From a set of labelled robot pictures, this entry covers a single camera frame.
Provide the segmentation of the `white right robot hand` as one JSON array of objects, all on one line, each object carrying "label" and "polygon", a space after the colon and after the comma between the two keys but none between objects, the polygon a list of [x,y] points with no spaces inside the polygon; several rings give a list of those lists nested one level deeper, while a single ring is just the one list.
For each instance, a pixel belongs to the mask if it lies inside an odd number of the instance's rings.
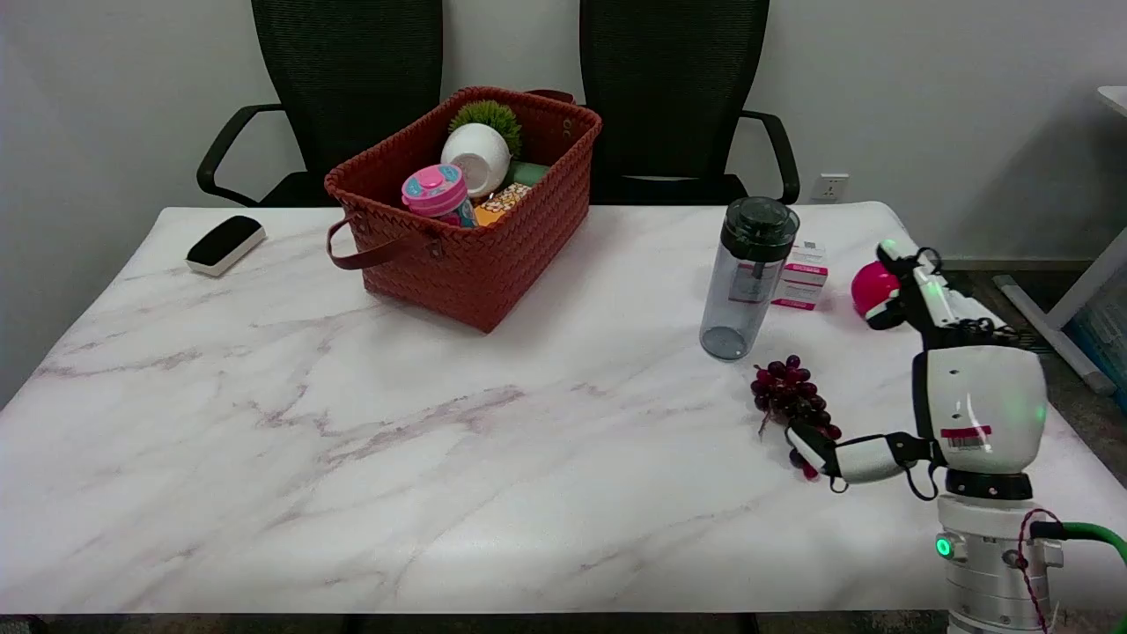
[{"label": "white right robot hand", "polygon": [[844,486],[944,468],[947,493],[1004,502],[1031,500],[1028,468],[1048,416],[1039,358],[1010,325],[947,283],[929,247],[884,240],[876,257],[898,282],[866,313],[870,329],[912,325],[922,349],[912,361],[914,432],[836,441],[809,422],[786,426],[786,441],[820,476]]}]

